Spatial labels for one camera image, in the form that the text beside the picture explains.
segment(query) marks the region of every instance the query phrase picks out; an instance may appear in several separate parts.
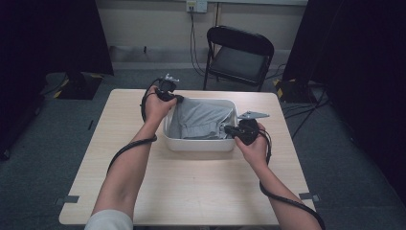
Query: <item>wall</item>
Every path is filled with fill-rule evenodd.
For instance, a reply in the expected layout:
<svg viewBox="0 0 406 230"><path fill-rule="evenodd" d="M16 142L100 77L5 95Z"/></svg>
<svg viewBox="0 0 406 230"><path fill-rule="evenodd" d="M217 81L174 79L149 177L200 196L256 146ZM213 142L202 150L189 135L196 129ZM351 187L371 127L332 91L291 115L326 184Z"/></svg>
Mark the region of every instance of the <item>wall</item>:
<svg viewBox="0 0 406 230"><path fill-rule="evenodd" d="M192 20L186 12L185 1L99 0L97 4L109 46L133 47L131 50L126 49L127 52L137 54L145 46L148 51L155 53L190 52ZM199 62L205 62L206 57L202 54L207 50L206 32L215 24L265 35L274 44L275 59L278 59L278 54L288 54L292 48L304 11L305 6L301 4L209 2L207 13L193 15Z"/></svg>

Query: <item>chair backrest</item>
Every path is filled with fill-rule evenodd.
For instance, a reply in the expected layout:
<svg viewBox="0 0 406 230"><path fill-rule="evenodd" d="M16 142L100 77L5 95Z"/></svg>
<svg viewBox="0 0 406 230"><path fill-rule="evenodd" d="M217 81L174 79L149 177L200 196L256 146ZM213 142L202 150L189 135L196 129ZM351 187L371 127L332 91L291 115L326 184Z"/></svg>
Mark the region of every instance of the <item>chair backrest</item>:
<svg viewBox="0 0 406 230"><path fill-rule="evenodd" d="M207 40L210 49L213 49L212 43L214 43L261 56L274 55L274 46L265 36L232 27L211 27L207 31Z"/></svg>

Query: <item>person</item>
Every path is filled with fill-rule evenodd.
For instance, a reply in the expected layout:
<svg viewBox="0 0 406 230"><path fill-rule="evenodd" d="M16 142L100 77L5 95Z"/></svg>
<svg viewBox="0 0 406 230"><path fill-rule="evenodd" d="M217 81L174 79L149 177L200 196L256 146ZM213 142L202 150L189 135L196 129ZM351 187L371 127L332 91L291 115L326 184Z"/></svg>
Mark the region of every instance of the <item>person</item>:
<svg viewBox="0 0 406 230"><path fill-rule="evenodd" d="M152 138L161 121L176 105L176 99L161 101L154 93L155 88L156 86L152 85L148 90L147 118L131 142ZM259 124L259 128L265 129L262 124ZM244 159L267 191L301 202L266 164L267 143L264 137L259 136L249 146L245 146L237 137L235 140ZM133 229L134 206L146 173L150 148L151 143L128 149L114 161L101 185L92 216L85 229ZM269 200L281 229L321 229L317 220L306 211L272 198Z"/></svg>

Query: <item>forearm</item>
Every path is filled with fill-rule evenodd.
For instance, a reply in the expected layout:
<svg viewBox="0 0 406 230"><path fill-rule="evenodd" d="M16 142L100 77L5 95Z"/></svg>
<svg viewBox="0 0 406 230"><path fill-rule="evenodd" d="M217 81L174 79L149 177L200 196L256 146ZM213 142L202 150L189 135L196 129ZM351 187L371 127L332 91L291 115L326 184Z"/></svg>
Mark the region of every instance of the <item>forearm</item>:
<svg viewBox="0 0 406 230"><path fill-rule="evenodd" d="M145 123L131 142L152 138L159 124ZM151 143L129 149L110 168L98 196L93 214L115 209L133 217L134 205L143 183Z"/></svg>
<svg viewBox="0 0 406 230"><path fill-rule="evenodd" d="M266 165L253 167L253 169L268 192L302 203ZM281 229L321 229L317 219L308 212L273 198L269 198L269 200Z"/></svg>

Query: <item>wooden table top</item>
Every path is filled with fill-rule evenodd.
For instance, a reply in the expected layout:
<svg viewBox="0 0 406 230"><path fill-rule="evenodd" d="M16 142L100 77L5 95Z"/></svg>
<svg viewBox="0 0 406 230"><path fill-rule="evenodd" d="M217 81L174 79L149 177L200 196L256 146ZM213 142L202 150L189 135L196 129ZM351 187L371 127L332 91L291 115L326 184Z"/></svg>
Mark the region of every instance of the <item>wooden table top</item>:
<svg viewBox="0 0 406 230"><path fill-rule="evenodd" d="M145 90L113 90L80 165L59 221L84 225L90 218L107 167L125 146L143 120L140 111ZM267 113L260 118L272 138L270 168L295 194L308 193L302 168L275 94L177 90L189 98L227 99L238 114L247 110ZM134 225L277 225L268 198L259 190L259 180L237 146L227 152L183 152L168 149L158 128L152 144L147 173L135 204ZM304 204L314 209L313 202Z"/></svg>

